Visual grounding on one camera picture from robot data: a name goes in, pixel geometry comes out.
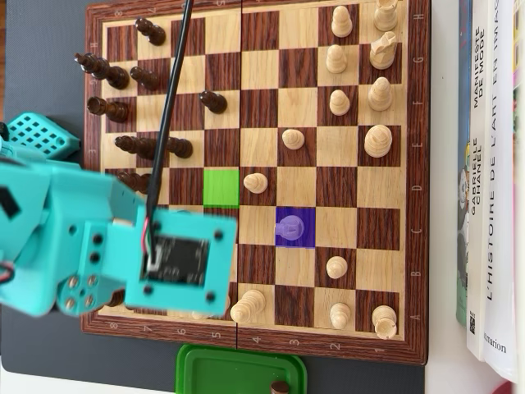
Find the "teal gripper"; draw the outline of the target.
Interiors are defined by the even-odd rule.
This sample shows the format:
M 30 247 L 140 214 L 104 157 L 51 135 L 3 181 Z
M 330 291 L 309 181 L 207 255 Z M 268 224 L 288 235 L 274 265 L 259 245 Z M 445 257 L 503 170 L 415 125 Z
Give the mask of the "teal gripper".
M 69 316 L 88 314 L 107 304 L 114 292 L 138 283 L 143 257 L 139 238 L 140 229 L 130 224 L 87 221 L 80 274 L 58 285 L 56 307 Z

